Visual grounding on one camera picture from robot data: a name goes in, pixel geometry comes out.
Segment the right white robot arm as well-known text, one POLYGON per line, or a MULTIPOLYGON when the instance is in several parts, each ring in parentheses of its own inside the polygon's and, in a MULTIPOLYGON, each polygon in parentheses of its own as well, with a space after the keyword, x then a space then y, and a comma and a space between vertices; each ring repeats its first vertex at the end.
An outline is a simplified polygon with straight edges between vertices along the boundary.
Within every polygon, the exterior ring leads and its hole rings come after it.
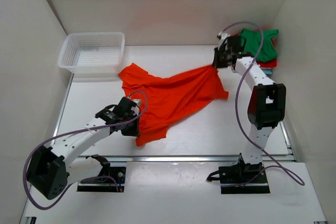
POLYGON ((250 52, 244 52, 240 36, 221 33, 217 36, 219 44, 214 49, 214 68, 231 67, 241 75, 251 89, 247 117, 251 123, 248 144, 240 155, 242 165, 235 169, 236 178, 248 182, 254 176, 251 165, 258 166, 263 161, 263 150, 267 141, 284 119, 286 87, 275 83, 260 68, 250 52))

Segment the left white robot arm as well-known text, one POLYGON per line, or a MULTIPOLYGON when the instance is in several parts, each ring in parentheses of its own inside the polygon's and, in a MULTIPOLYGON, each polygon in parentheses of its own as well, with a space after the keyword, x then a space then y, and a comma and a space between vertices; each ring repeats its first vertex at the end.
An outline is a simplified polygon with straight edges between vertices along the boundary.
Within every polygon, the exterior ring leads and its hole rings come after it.
POLYGON ((39 147, 32 154, 27 180, 45 198, 53 200, 68 185, 83 180, 110 180, 110 164, 106 158, 92 154, 79 160, 87 149, 120 131, 124 136, 139 136, 140 99, 123 97, 95 114, 84 132, 61 137, 52 146, 39 147))

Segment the orange t shirt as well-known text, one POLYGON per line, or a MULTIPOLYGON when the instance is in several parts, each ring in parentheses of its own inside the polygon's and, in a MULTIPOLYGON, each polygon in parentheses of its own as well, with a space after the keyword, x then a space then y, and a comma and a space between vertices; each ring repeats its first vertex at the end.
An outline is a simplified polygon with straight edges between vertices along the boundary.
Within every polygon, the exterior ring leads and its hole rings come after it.
POLYGON ((149 74, 136 64, 120 73, 125 95, 147 99, 141 104, 145 113, 140 117, 138 147, 166 137, 174 124, 200 111, 213 100, 226 100, 228 91, 211 65, 199 67, 168 78, 149 74))

